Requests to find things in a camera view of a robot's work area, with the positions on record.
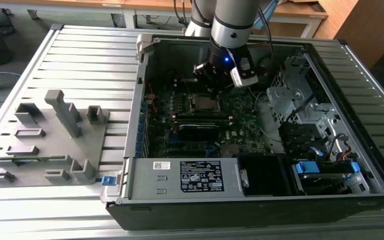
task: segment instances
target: black cable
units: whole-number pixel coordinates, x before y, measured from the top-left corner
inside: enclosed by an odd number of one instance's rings
[[[173,12],[176,13],[176,16],[177,16],[177,19],[178,19],[178,23],[182,24],[184,26],[186,26],[186,24],[184,24],[184,21],[182,21],[182,19],[180,18],[178,13],[177,13],[177,3],[176,3],[176,0],[172,0],[172,1],[173,1]]]
[[[293,117],[293,115],[296,115],[300,111],[304,110],[305,108],[305,105],[308,105],[308,103],[312,101],[314,97],[314,94],[312,94],[305,100],[304,102],[301,103],[301,105],[294,109],[294,111],[290,112],[290,114],[288,115],[286,119],[285,119],[285,122]]]
[[[202,22],[204,22],[204,23],[209,23],[209,21],[204,18],[204,15],[202,15],[202,13],[201,13],[200,10],[198,10],[197,4],[196,4],[196,0],[190,0],[190,3],[192,3],[192,4],[194,5],[194,7],[196,7],[196,11],[197,11],[198,17],[200,17],[200,19],[202,20]]]
[[[188,24],[186,23],[186,20],[185,20],[185,6],[184,6],[184,0],[182,0],[182,21],[185,23],[185,25]]]
[[[328,150],[328,152],[326,152],[326,157],[325,157],[325,159],[329,159],[329,154],[330,154],[330,151],[332,151],[333,144],[334,144],[337,138],[341,137],[341,136],[345,136],[345,134],[344,134],[344,133],[338,133],[336,136],[333,136],[332,142],[330,142],[329,147],[328,147],[329,150]]]
[[[272,53],[272,57],[270,57],[270,63],[272,63],[272,61],[274,59],[274,51],[273,51],[273,44],[272,44],[272,32],[270,32],[269,24],[266,23],[261,8],[258,8],[258,16],[260,16],[261,23],[264,24],[264,27],[266,30],[266,39],[268,39],[268,42],[270,45],[270,53]]]
[[[157,17],[152,17],[152,16],[149,16],[149,19],[157,19],[160,16],[157,16]]]

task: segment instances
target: blue latch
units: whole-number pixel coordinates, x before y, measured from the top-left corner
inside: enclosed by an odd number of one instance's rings
[[[358,165],[356,162],[350,163],[350,167],[352,167],[354,173],[360,171],[360,168],[358,168]]]
[[[298,174],[317,174],[318,168],[314,161],[300,161],[296,164],[296,170]]]
[[[116,186],[116,177],[114,176],[102,176],[101,185],[102,186]]]

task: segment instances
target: aluminum extrusion table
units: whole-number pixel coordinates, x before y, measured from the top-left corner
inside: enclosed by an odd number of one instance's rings
[[[110,111],[97,177],[121,169],[136,80],[134,43],[141,33],[180,34],[177,31],[68,25],[52,28],[0,109],[0,142],[5,137],[2,133],[13,130],[13,111],[18,102],[24,99],[41,101],[48,89],[61,89],[78,109],[100,105]],[[274,40],[314,45],[384,154],[384,91],[349,47],[333,40]],[[358,233],[360,238],[384,234],[384,210],[312,225],[124,231],[105,211],[100,191],[98,182],[82,186],[0,188],[0,239],[228,239],[292,233],[306,239],[330,239],[349,237],[352,233]]]

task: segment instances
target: motherboard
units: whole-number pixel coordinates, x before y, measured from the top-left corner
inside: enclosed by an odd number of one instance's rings
[[[146,81],[149,158],[229,158],[262,153],[264,142],[248,89],[217,94],[186,79]]]

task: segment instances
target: gray plastic block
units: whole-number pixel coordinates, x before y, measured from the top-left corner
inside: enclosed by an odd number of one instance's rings
[[[12,183],[16,177],[8,171],[0,171],[0,184]]]
[[[16,117],[18,121],[25,125],[34,125],[34,117],[40,115],[41,112],[33,103],[21,103],[16,109]]]
[[[45,134],[41,128],[25,128],[16,130],[14,136],[17,138],[42,138]]]
[[[6,154],[8,155],[36,155],[38,152],[38,148],[36,146],[9,146]]]
[[[52,183],[62,183],[70,179],[70,176],[64,169],[46,169],[44,177]]]
[[[13,159],[2,159],[0,160],[0,167],[6,168],[6,167],[17,167],[20,166],[20,163],[16,162]]]
[[[61,90],[48,90],[45,95],[45,102],[52,105],[53,110],[57,113],[57,118],[62,123],[72,138],[77,138],[81,131],[76,124],[74,115],[70,114],[70,107],[64,102],[64,93]]]
[[[106,117],[100,106],[88,107],[86,117],[90,124],[105,124],[106,122]]]
[[[94,177],[96,169],[90,165],[88,159],[85,160],[84,167],[81,167],[76,159],[73,159],[70,173],[78,181],[85,181]]]
[[[62,164],[62,165],[70,165],[72,164],[73,159],[70,158],[69,155],[66,155],[64,158],[49,158],[49,163],[50,164]]]
[[[73,104],[72,102],[68,102],[68,103],[65,103],[65,104],[66,104],[66,106],[69,107],[69,112],[70,112],[70,114],[72,114],[72,116],[73,116],[74,121],[76,121],[76,122],[80,122],[81,118],[80,118],[80,114],[78,114],[78,111],[77,111],[77,109],[76,109],[74,104]]]

